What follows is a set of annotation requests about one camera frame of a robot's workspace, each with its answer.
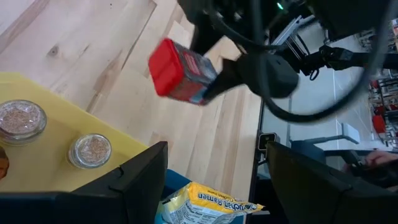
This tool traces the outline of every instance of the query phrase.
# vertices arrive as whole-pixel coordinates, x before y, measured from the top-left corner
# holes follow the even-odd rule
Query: black cable
[[[289,6],[290,3],[287,2],[285,7],[289,8]],[[268,24],[267,30],[271,30],[287,13],[288,11],[286,9],[280,10],[280,12]]]
[[[228,27],[220,17],[217,16],[216,11],[213,8],[213,0],[208,0],[209,5],[211,10],[209,11],[209,16],[214,23],[215,28],[220,29],[222,32],[227,31],[228,37],[234,36],[232,40],[234,41],[241,41],[245,42],[245,44],[250,45],[250,47],[260,47],[261,50],[269,50],[270,48],[267,48],[267,46],[262,45],[264,43],[264,37],[263,37],[263,26],[262,26],[262,16],[261,16],[261,5],[259,0],[252,0],[252,22],[253,22],[253,36],[254,36],[254,42],[246,39],[243,37],[243,39],[237,38],[239,37],[240,34],[236,33],[234,30],[232,30],[230,27]],[[368,81],[369,77],[371,74],[375,73],[377,68],[382,65],[384,61],[385,54],[384,52],[386,49],[385,43],[388,41],[388,22],[389,18],[393,18],[396,15],[396,8],[398,8],[398,1],[396,0],[390,0],[388,6],[386,7],[386,13],[384,14],[381,23],[377,27],[377,39],[373,42],[373,50],[370,54],[369,57],[369,63],[367,69],[365,69],[362,72],[362,75],[360,76],[358,82],[355,84],[355,86],[347,92],[344,97],[342,97],[337,103],[333,104],[332,106],[329,106],[328,108],[321,110],[315,114],[293,114],[288,111],[283,110],[280,108],[278,105],[273,102],[271,98],[271,94],[269,91],[269,84],[268,84],[268,78],[266,76],[265,68],[264,68],[264,63],[263,63],[263,56],[264,54],[259,54],[261,51],[256,51],[253,52],[253,54],[258,54],[258,57],[256,58],[256,63],[257,63],[257,78],[259,80],[259,84],[261,85],[260,90],[261,90],[261,96],[264,100],[264,103],[267,105],[269,111],[275,115],[276,117],[284,120],[284,121],[290,121],[290,122],[295,122],[295,123],[308,123],[312,121],[318,121],[319,119],[326,118],[337,111],[343,109],[348,103],[351,103],[353,100],[356,99],[356,97],[359,95],[359,93],[363,90],[363,86],[365,86]]]
[[[264,43],[256,44],[255,42],[239,34],[235,30],[230,28],[230,26],[225,24],[223,19],[220,17],[220,14],[215,9],[214,0],[207,0],[207,2],[207,10],[210,21],[213,23],[215,28],[224,33],[224,35],[230,38],[233,42],[237,42],[245,48],[258,49],[260,51],[279,49],[279,45],[264,45]]]
[[[314,81],[315,79],[318,78],[318,75],[319,75],[319,69],[316,69],[315,71],[313,71],[313,72],[311,73],[311,75],[310,75],[310,80],[311,80],[311,81]]]
[[[301,38],[300,35],[296,34],[296,36],[297,36],[298,40],[301,42],[301,44],[303,45],[305,51],[307,51],[307,54],[310,55],[310,54],[311,54],[311,53],[310,53],[310,50],[308,49],[308,47],[307,47],[307,45],[305,44],[304,40]],[[314,81],[316,78],[318,78],[318,75],[319,75],[319,69],[316,69],[315,71],[312,71],[312,72],[311,72],[311,75],[310,75],[310,80],[311,80],[311,81]]]

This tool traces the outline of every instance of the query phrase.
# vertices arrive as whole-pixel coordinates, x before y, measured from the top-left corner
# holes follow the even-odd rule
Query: yellow table
[[[26,146],[1,144],[10,167],[7,176],[0,180],[0,192],[72,191],[147,148],[22,75],[0,73],[0,103],[18,99],[40,105],[47,114],[47,126],[38,140]],[[67,152],[76,138],[89,133],[106,136],[113,152],[100,168],[78,169],[68,163]]]

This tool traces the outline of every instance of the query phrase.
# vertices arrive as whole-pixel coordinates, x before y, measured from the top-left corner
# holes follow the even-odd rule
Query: glass jar
[[[37,104],[11,100],[0,104],[0,140],[21,146],[35,141],[44,131],[47,116]]]
[[[77,139],[69,149],[69,161],[81,169],[104,165],[111,157],[110,141],[100,134],[87,134]]]

